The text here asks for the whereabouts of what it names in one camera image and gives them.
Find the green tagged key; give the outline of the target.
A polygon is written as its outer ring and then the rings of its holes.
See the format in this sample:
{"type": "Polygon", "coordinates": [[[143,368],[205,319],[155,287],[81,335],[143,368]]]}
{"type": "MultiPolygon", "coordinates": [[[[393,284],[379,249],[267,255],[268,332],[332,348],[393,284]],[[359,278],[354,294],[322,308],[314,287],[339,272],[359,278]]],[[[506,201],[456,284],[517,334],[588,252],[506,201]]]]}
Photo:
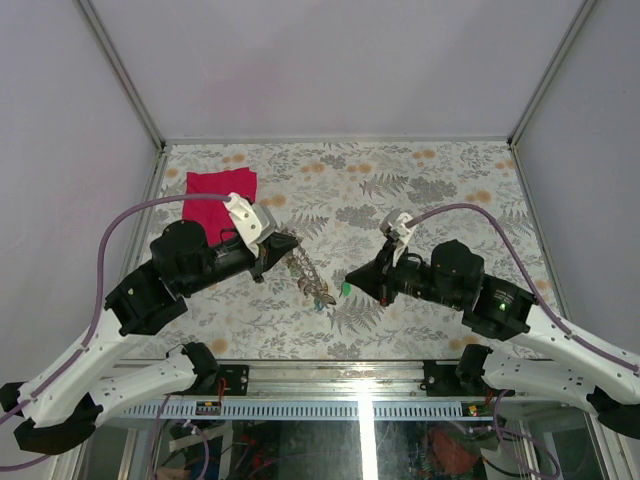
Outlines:
{"type": "Polygon", "coordinates": [[[352,285],[349,284],[348,282],[343,282],[341,285],[340,296],[348,297],[351,294],[351,290],[352,290],[352,285]]]}

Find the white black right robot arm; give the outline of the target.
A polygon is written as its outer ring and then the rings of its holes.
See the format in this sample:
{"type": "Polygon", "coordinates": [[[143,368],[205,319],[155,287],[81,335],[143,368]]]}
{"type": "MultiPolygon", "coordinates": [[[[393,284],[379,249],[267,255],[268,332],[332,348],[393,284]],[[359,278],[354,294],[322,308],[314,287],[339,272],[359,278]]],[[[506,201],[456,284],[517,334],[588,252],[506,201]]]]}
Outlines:
{"type": "Polygon", "coordinates": [[[552,320],[540,300],[487,275],[483,259],[457,240],[434,248],[430,261],[396,255],[387,241],[376,258],[348,273],[348,284],[383,306],[399,294],[459,311],[463,325],[490,340],[541,354],[517,359],[480,345],[465,349],[456,369],[467,394],[523,392],[574,406],[610,430],[639,436],[639,357],[570,323],[552,320]]]}

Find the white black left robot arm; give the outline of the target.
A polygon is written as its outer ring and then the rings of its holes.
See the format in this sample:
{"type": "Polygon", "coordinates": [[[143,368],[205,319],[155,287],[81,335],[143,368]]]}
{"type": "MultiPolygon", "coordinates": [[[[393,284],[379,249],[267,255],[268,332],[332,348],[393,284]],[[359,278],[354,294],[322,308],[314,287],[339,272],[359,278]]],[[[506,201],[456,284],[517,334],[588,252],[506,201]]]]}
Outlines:
{"type": "Polygon", "coordinates": [[[118,378],[107,371],[188,310],[193,294],[247,272],[265,272],[293,251],[296,237],[273,232],[252,252],[239,235],[211,246],[195,221],[177,221],[151,245],[151,258],[107,295],[89,329],[49,369],[1,388],[5,412],[22,417],[14,437],[26,452],[59,455],[125,410],[167,394],[217,392],[220,367],[202,342],[189,342],[150,367],[118,378]]]}

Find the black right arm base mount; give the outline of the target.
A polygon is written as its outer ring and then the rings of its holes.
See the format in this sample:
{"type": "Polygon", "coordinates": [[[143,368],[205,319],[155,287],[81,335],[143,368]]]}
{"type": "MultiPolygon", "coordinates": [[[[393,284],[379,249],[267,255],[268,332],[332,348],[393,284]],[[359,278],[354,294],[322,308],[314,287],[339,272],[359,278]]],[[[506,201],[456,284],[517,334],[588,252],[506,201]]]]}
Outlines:
{"type": "Polygon", "coordinates": [[[486,392],[482,381],[465,372],[458,362],[424,360],[419,389],[428,397],[470,397],[486,392]]]}

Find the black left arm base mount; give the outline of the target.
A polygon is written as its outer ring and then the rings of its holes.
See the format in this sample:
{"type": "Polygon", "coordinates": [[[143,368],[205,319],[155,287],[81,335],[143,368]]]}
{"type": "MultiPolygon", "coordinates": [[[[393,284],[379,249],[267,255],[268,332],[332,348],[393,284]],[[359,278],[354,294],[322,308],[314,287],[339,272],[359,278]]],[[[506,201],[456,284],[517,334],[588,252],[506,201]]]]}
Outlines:
{"type": "Polygon", "coordinates": [[[249,386],[250,367],[246,364],[226,364],[196,388],[198,395],[222,397],[246,396],[249,386]]]}

